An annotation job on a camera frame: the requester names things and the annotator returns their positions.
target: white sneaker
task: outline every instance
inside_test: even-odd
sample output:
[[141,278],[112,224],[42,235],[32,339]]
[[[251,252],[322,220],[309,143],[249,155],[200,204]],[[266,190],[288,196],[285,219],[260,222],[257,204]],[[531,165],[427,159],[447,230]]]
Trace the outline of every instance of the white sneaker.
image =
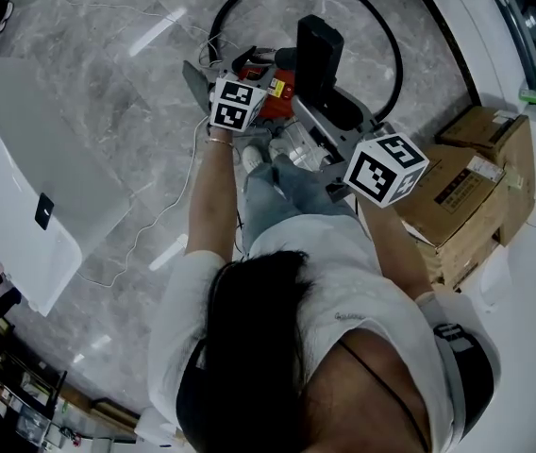
[[290,153],[291,146],[281,138],[274,138],[268,144],[268,154],[272,161],[274,161],[278,155],[289,156]]
[[253,170],[260,166],[264,160],[261,158],[261,152],[256,146],[247,146],[241,154],[243,168],[249,175]]
[[8,5],[6,6],[6,13],[4,14],[4,17],[2,17],[2,22],[0,22],[0,32],[6,28],[6,20],[10,18],[13,11],[14,4],[12,2],[8,2]]

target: bracelet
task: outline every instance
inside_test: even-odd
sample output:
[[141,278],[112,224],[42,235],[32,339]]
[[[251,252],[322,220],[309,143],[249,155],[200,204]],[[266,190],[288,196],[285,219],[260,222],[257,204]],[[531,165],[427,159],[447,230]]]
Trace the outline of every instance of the bracelet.
[[221,143],[221,144],[225,144],[226,146],[230,146],[230,147],[234,147],[234,145],[232,143],[229,143],[228,141],[222,141],[222,140],[218,140],[216,138],[207,138],[206,140],[206,143],[209,143],[209,142],[212,142],[212,143]]

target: black square sticker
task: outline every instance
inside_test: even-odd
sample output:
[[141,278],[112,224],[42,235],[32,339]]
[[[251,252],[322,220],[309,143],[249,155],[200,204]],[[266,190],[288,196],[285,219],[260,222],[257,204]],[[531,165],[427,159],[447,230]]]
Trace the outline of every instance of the black square sticker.
[[402,182],[400,183],[400,186],[398,186],[398,189],[392,195],[392,198],[390,199],[390,201],[393,202],[409,194],[412,191],[412,188],[415,186],[415,183],[419,181],[419,178],[421,177],[423,170],[424,168],[421,168],[421,169],[418,169],[417,171],[413,171],[412,173],[409,173],[408,175],[404,176],[404,178],[402,178]]
[[225,99],[226,101],[237,102],[239,104],[249,106],[252,95],[253,88],[242,86],[236,82],[227,82],[222,89],[222,95],[220,98]]
[[251,111],[251,117],[249,118],[249,124],[253,123],[253,120],[258,117],[258,114],[260,114],[261,107],[263,106],[263,104],[264,104],[264,100],[262,99],[253,108],[253,110]]
[[379,203],[383,201],[395,180],[394,171],[366,153],[360,153],[349,179],[350,183],[375,198]]
[[424,158],[400,136],[377,141],[377,144],[405,169],[424,161]]
[[247,111],[245,109],[235,108],[219,103],[215,113],[215,124],[217,126],[234,127],[235,129],[243,129]]

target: green object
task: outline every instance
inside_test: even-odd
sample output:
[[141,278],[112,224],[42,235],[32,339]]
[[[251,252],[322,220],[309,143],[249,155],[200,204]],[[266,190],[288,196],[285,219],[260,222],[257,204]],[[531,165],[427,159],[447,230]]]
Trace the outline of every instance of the green object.
[[536,104],[536,91],[532,91],[531,89],[520,90],[520,100],[530,104]]

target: white t-shirt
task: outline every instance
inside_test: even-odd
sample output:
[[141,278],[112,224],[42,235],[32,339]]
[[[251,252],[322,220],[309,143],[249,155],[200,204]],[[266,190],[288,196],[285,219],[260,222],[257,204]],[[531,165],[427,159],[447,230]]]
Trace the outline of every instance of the white t-shirt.
[[[276,250],[309,255],[305,277],[313,286],[298,320],[310,375],[348,330],[375,332],[392,344],[409,368],[427,407],[433,451],[446,451],[453,410],[433,332],[417,305],[381,274],[373,242],[360,223],[349,216],[295,216],[264,231],[249,256]],[[179,259],[153,326],[150,398],[177,426],[180,381],[197,342],[204,338],[209,285],[224,264],[209,251]]]

